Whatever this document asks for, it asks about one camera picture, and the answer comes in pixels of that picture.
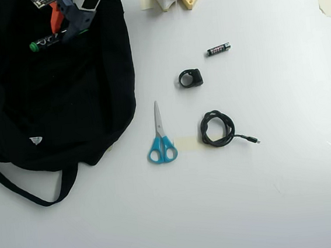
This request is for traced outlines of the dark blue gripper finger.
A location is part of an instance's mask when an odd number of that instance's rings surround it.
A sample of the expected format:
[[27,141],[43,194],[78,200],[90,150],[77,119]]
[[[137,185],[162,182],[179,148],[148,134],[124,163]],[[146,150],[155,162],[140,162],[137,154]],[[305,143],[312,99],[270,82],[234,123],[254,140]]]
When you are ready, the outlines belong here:
[[89,29],[78,29],[74,27],[60,31],[60,43],[67,44],[76,36],[86,33]]

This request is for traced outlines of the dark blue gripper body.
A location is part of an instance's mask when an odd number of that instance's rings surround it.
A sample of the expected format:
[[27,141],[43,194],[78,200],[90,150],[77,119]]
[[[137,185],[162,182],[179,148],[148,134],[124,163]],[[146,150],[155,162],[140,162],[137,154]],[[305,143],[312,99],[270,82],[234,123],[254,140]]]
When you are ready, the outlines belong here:
[[87,29],[96,14],[96,6],[84,7],[86,0],[58,0],[58,6],[69,26],[78,29]]

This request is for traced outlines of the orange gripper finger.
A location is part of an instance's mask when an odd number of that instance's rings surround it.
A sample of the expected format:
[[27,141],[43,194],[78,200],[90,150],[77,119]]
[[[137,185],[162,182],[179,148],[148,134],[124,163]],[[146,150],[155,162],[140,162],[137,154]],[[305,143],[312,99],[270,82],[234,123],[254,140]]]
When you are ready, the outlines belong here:
[[64,20],[64,15],[61,12],[57,2],[50,3],[50,6],[52,7],[52,15],[50,19],[51,32],[56,34],[60,31],[62,21]]

